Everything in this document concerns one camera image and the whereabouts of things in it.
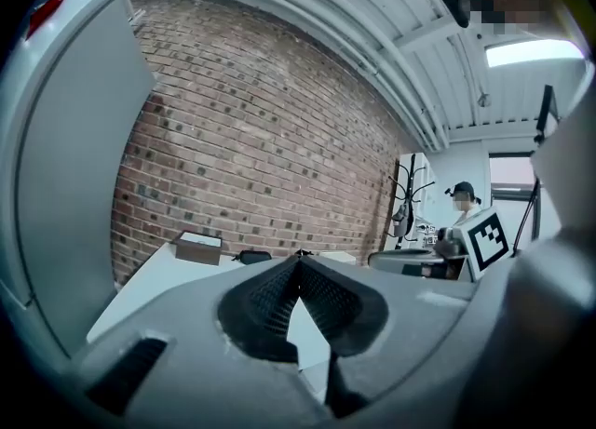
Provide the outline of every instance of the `white table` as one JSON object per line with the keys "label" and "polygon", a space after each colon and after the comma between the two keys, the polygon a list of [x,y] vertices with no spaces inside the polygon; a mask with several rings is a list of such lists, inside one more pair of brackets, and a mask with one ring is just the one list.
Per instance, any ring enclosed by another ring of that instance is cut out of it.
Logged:
{"label": "white table", "polygon": [[110,302],[87,334],[87,341],[95,341],[105,331],[170,288],[244,266],[227,255],[221,256],[219,265],[207,265],[181,261],[176,259],[175,254],[175,245],[161,246]]}
{"label": "white table", "polygon": [[[232,261],[233,257],[226,255],[221,256],[220,263],[216,266],[181,261],[176,259],[175,253],[175,245],[164,244],[141,266],[95,322],[87,334],[88,342],[94,342],[108,329],[170,288],[223,272],[230,272],[244,266],[240,261]],[[351,256],[331,255],[326,257],[349,261],[348,258]],[[322,402],[327,392],[331,348],[301,299],[298,299],[292,310],[287,340],[296,345],[298,368],[305,379],[307,388],[315,398]]]}
{"label": "white table", "polygon": [[351,263],[356,265],[356,257],[343,251],[325,251],[319,253],[320,257],[326,257],[332,261],[342,261],[343,263]]}

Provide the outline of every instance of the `red light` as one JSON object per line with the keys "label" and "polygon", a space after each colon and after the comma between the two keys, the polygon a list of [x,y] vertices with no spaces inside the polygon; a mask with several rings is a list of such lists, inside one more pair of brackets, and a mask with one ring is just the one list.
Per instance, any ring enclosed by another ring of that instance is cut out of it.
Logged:
{"label": "red light", "polygon": [[48,0],[44,5],[38,7],[29,18],[29,30],[27,37],[31,37],[34,32],[43,24],[60,6],[63,0]]}

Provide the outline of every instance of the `ceiling light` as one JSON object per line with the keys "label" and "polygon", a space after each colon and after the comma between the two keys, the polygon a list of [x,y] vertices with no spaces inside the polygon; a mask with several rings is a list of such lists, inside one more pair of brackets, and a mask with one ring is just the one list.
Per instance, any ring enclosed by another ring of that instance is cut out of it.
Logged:
{"label": "ceiling light", "polygon": [[489,67],[509,65],[521,61],[546,59],[583,59],[575,45],[566,40],[531,40],[486,49]]}

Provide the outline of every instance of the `desk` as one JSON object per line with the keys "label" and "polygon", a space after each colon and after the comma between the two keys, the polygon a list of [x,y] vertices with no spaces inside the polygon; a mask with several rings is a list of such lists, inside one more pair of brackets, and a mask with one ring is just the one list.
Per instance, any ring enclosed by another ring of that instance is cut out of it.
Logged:
{"label": "desk", "polygon": [[176,246],[164,244],[118,292],[87,334],[93,342],[105,331],[124,320],[143,305],[170,288],[208,276],[229,272],[244,264],[222,255],[220,264],[207,265],[176,259]]}

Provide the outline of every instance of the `white ceiling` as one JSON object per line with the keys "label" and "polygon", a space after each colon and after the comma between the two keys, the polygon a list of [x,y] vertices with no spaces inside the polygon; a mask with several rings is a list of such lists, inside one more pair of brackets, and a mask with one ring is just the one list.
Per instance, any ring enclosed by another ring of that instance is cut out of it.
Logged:
{"label": "white ceiling", "polygon": [[[532,136],[544,85],[565,110],[582,60],[489,69],[484,49],[520,35],[460,29],[441,0],[239,0],[288,20],[349,61],[428,151],[450,142]],[[491,105],[480,107],[481,93]]]}

